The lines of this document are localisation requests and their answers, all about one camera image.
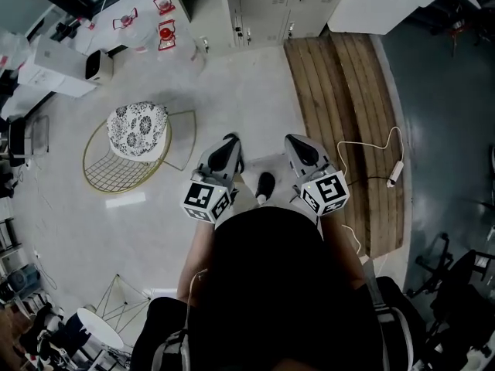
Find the dark gray floor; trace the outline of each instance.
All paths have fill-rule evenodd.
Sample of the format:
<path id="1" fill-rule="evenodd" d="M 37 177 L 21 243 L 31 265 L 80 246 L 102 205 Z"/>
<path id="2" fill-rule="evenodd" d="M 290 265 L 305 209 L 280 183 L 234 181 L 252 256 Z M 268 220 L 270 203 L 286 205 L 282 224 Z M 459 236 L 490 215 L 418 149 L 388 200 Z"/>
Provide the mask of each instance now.
<path id="1" fill-rule="evenodd" d="M 447 35 L 431 36 L 408 23 L 383 38 L 411 150 L 413 222 L 405 289 L 418 288 L 429 276 L 415 258 L 441 232 L 448 233 L 455 260 L 469 249 L 490 251 L 486 235 L 495 213 L 478 202 L 491 202 L 495 46 L 473 43 L 473 35 L 461 35 L 452 58 Z M 415 303 L 425 307 L 428 297 Z"/>

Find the shelf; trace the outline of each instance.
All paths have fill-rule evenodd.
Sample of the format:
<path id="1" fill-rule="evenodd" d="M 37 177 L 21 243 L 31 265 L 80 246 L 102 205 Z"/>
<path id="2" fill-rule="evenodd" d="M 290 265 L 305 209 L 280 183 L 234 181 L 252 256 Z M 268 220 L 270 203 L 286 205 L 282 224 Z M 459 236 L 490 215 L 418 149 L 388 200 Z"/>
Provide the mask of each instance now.
<path id="1" fill-rule="evenodd" d="M 222 0 L 183 0 L 189 14 L 190 31 L 194 39 L 201 43 L 207 37 L 210 52 L 215 54 L 230 48 L 228 20 Z"/>

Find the chair backrest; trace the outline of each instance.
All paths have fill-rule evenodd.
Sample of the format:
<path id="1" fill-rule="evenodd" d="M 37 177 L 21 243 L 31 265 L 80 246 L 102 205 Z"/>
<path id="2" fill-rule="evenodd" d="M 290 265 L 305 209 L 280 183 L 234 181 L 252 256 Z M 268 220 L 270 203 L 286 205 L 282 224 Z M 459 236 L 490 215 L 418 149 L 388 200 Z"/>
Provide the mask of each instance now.
<path id="1" fill-rule="evenodd" d="M 26 136 L 26 119 L 24 117 L 16 118 L 14 121 L 9 121 L 9 159 L 10 165 L 24 165 L 24 158 L 14 158 L 13 155 L 24 155 L 24 140 Z"/>

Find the power adapter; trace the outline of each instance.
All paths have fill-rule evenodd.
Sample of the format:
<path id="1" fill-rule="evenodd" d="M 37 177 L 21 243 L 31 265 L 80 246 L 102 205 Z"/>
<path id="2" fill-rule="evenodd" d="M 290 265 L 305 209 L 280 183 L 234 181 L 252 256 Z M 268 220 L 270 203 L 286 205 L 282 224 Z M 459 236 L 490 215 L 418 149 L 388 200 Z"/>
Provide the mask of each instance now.
<path id="1" fill-rule="evenodd" d="M 395 183 L 397 182 L 399 176 L 402 173 L 402 169 L 404 168 L 404 162 L 403 161 L 397 161 L 395 164 L 394 170 L 392 171 L 390 177 L 387 180 L 387 187 L 391 189 L 392 187 L 395 186 Z"/>

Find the shoe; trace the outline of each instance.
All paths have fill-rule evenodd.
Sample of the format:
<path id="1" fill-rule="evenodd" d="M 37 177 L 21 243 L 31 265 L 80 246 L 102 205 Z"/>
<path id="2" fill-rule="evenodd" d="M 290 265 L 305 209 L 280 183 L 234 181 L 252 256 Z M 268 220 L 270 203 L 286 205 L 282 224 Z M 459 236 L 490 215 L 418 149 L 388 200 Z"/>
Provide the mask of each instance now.
<path id="1" fill-rule="evenodd" d="M 268 172 L 261 173 L 256 189 L 256 199 L 260 205 L 268 201 L 275 188 L 275 177 Z"/>

